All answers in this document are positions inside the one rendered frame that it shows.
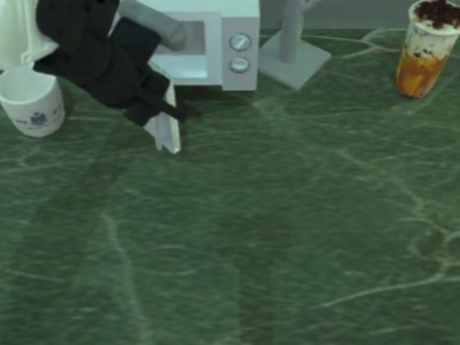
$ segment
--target clear cup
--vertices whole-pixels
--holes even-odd
[[[65,109],[58,80],[35,72],[32,65],[0,75],[0,103],[15,127],[24,135],[43,138],[64,122]]]
[[[420,20],[415,9],[424,1],[409,8],[410,23],[396,73],[397,89],[411,98],[422,98],[434,87],[460,35],[460,29],[451,25],[435,29],[431,21]]]

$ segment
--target stand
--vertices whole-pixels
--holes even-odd
[[[319,0],[286,0],[282,29],[259,53],[259,71],[286,86],[300,90],[331,58],[331,53],[302,41],[305,13]]]

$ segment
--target chocolate topping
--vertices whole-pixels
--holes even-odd
[[[442,29],[445,24],[460,27],[460,8],[447,4],[446,0],[424,1],[415,14],[422,20],[431,20],[435,29]]]

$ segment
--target silver knob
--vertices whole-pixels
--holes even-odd
[[[237,52],[243,52],[251,47],[251,37],[246,34],[237,34],[230,39],[230,47]]]
[[[244,73],[251,68],[251,63],[244,57],[237,57],[230,61],[230,69],[235,73]]]

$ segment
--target square base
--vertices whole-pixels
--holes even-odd
[[[260,48],[259,71],[296,91],[300,90],[331,58],[331,53],[300,40],[295,62],[284,63],[280,59],[280,38],[281,32],[278,32]]]

